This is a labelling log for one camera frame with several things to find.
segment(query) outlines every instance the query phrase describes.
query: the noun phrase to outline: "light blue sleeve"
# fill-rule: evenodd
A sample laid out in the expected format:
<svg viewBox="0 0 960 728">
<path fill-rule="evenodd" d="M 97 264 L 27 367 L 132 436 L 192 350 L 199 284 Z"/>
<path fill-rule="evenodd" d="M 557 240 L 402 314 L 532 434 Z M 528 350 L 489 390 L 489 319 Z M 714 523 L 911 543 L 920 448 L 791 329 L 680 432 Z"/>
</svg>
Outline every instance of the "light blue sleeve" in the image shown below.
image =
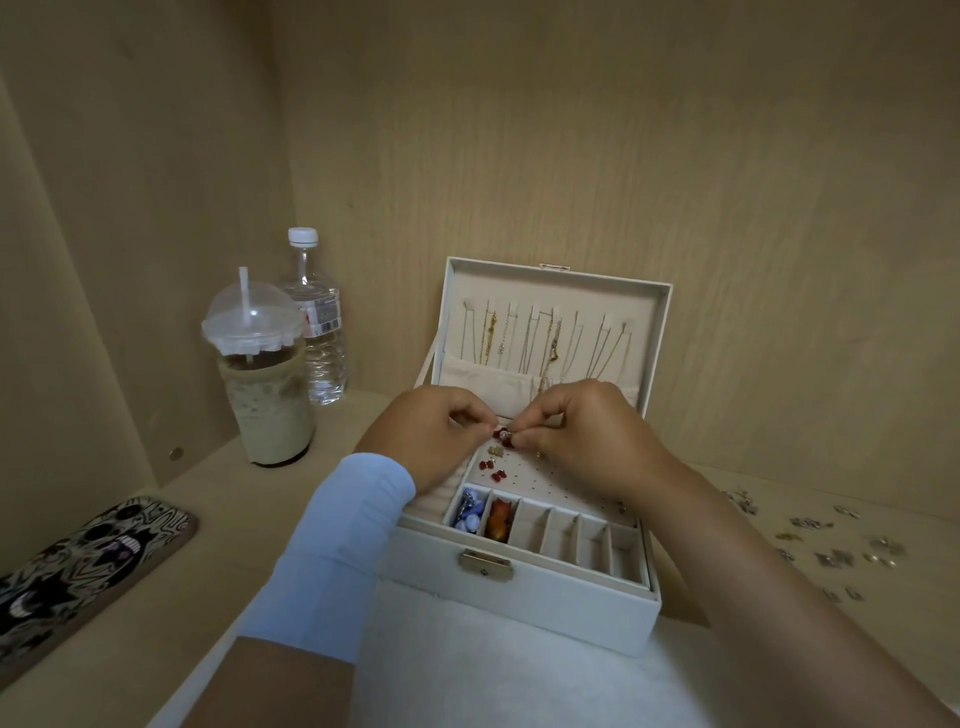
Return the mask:
<svg viewBox="0 0 960 728">
<path fill-rule="evenodd" d="M 389 457 L 341 460 L 310 499 L 238 635 L 356 663 L 376 563 L 416 494 L 413 478 Z"/>
</svg>

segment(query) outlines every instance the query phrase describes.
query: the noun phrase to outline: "bottle label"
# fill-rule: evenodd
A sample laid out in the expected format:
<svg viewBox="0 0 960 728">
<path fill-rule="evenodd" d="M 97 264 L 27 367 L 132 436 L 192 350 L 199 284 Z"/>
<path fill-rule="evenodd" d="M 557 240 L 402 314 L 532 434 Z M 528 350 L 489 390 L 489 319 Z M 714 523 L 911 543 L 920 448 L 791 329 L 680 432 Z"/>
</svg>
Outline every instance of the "bottle label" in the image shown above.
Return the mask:
<svg viewBox="0 0 960 728">
<path fill-rule="evenodd" d="M 303 336 L 310 339 L 336 331 L 341 326 L 340 294 L 335 302 L 297 301 L 305 318 Z"/>
</svg>

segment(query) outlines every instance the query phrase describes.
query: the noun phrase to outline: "wooden desk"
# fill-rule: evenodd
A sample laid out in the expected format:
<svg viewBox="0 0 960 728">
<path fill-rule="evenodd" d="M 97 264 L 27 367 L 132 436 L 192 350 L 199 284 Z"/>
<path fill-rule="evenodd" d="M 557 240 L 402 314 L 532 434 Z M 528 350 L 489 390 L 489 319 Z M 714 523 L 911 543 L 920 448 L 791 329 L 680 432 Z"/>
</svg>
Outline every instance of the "wooden desk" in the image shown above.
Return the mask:
<svg viewBox="0 0 960 728">
<path fill-rule="evenodd" d="M 316 486 L 347 454 L 388 398 L 349 392 L 318 409 L 318 431 L 298 463 L 264 470 L 246 463 L 234 440 L 157 495 L 201 519 L 180 552 L 0 693 L 0 716 L 18 728 L 130 728 L 147 723 L 266 580 Z M 851 583 L 865 602 L 846 599 L 854 616 L 948 702 L 960 702 L 960 523 L 902 513 L 746 475 L 701 468 L 720 488 L 745 488 L 771 536 L 789 516 L 833 520 L 827 532 L 803 532 L 797 568 L 838 593 Z M 833 504 L 862 515 L 844 521 Z M 860 532 L 906 544 L 893 570 L 857 557 L 852 570 L 818 566 L 813 550 L 859 554 Z M 679 577 L 660 555 L 664 613 L 698 620 Z"/>
</svg>

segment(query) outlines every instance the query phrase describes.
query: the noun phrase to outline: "person's left arm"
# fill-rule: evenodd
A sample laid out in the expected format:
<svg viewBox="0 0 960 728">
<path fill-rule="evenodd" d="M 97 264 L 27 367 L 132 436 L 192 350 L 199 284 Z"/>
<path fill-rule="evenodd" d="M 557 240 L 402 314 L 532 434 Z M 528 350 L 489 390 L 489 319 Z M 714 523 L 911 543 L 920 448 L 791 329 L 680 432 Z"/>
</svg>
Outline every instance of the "person's left arm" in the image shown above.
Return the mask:
<svg viewBox="0 0 960 728">
<path fill-rule="evenodd" d="M 471 392 L 396 398 L 311 498 L 184 726 L 346 725 L 374 571 L 403 507 L 496 428 Z"/>
</svg>

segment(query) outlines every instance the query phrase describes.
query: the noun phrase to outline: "forearm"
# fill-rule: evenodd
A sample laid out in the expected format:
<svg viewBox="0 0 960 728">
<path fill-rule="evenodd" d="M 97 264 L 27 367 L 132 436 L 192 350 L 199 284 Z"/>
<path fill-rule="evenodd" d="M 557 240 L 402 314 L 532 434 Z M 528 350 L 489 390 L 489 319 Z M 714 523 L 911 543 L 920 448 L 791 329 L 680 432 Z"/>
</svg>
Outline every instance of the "forearm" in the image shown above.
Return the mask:
<svg viewBox="0 0 960 728">
<path fill-rule="evenodd" d="M 187 725 L 345 722 L 374 569 L 414 494 L 410 475 L 389 458 L 341 461 L 311 498 Z"/>
<path fill-rule="evenodd" d="M 698 473 L 677 462 L 633 505 L 780 724 L 957 725 Z"/>
</svg>

